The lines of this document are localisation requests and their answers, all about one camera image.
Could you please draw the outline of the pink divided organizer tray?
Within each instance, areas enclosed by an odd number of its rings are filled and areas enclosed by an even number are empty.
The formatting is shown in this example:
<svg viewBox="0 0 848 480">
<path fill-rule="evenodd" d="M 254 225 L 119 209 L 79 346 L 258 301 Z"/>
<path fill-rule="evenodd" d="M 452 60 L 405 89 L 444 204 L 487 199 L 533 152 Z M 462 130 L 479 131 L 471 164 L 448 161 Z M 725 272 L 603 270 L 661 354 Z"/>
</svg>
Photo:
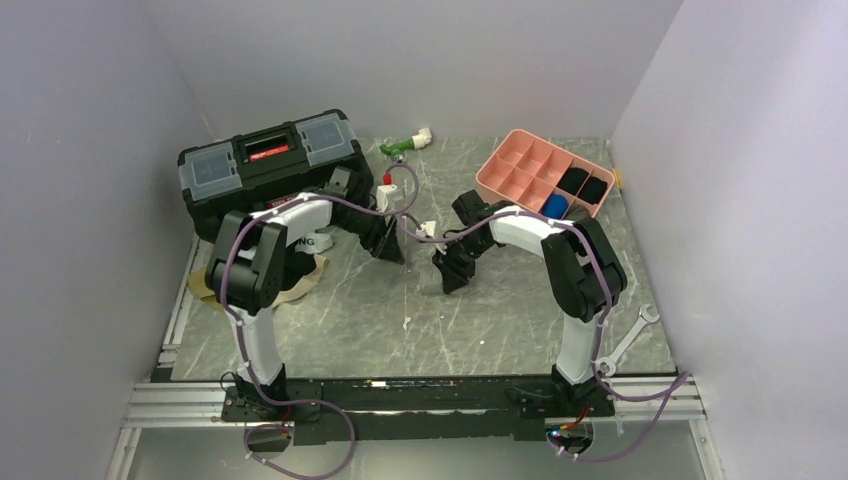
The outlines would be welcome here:
<svg viewBox="0 0 848 480">
<path fill-rule="evenodd" d="M 589 205 L 557 187 L 570 167 L 583 168 L 589 177 L 598 177 L 609 184 L 599 204 Z M 475 190 L 484 202 L 507 201 L 539 214 L 552 193 L 564 195 L 569 208 L 563 219 L 579 213 L 596 216 L 617 183 L 611 170 L 522 129 L 515 129 L 505 137 L 480 167 L 475 180 Z"/>
</svg>

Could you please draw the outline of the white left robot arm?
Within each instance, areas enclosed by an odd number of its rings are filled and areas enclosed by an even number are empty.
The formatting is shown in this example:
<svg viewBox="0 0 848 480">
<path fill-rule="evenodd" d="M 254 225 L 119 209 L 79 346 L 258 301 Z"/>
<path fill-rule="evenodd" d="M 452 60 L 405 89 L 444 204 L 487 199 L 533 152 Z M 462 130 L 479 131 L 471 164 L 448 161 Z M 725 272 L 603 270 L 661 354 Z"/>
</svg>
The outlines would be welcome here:
<svg viewBox="0 0 848 480">
<path fill-rule="evenodd" d="M 393 250 L 396 223 L 409 207 L 392 209 L 379 195 L 364 205 L 348 198 L 346 188 L 299 193 L 272 208 L 228 212 L 219 227 L 206 267 L 205 283 L 226 312 L 240 355 L 239 391 L 264 420 L 279 417 L 292 399 L 284 361 L 275 344 L 272 304 L 286 281 L 294 245 L 328 226 L 359 237 L 374 255 Z"/>
</svg>

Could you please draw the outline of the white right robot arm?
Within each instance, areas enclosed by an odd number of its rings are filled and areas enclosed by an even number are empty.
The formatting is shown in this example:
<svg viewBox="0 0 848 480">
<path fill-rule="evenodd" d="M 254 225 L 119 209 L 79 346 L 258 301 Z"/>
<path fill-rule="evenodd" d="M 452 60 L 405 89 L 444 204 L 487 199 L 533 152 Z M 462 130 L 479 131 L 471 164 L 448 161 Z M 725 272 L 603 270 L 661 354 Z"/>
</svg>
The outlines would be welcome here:
<svg viewBox="0 0 848 480">
<path fill-rule="evenodd" d="M 551 401 L 574 415 L 599 389 L 593 364 L 602 321 L 627 287 L 627 277 L 606 234 L 591 217 L 566 221 L 544 217 L 509 201 L 488 204 L 470 190 L 452 203 L 464 225 L 448 236 L 432 263 L 441 289 L 450 294 L 470 283 L 476 261 L 493 246 L 514 246 L 540 257 L 553 297 L 565 315 L 562 343 L 551 373 Z"/>
</svg>

